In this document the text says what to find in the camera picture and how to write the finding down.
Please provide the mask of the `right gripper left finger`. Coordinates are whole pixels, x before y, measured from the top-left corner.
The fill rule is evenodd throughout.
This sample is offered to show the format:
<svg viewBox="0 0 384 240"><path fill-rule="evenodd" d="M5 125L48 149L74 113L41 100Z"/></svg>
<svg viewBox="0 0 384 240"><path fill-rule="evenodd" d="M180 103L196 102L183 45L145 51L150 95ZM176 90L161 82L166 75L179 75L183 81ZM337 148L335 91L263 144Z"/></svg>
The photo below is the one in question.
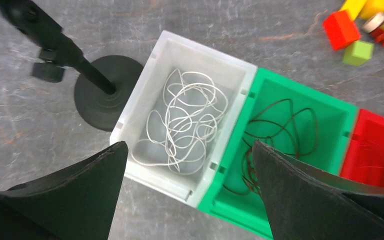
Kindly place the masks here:
<svg viewBox="0 0 384 240"><path fill-rule="evenodd" d="M119 141L68 167L0 191L0 240L106 240L127 164Z"/></svg>

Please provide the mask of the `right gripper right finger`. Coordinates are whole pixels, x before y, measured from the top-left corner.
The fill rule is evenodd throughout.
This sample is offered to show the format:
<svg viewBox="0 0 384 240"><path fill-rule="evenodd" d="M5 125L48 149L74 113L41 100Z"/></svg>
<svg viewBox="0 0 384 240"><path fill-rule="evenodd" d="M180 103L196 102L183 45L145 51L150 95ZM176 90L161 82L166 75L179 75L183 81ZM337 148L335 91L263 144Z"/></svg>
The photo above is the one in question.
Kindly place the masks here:
<svg viewBox="0 0 384 240"><path fill-rule="evenodd" d="M384 188L348 180L256 140L252 161L276 240L384 240Z"/></svg>

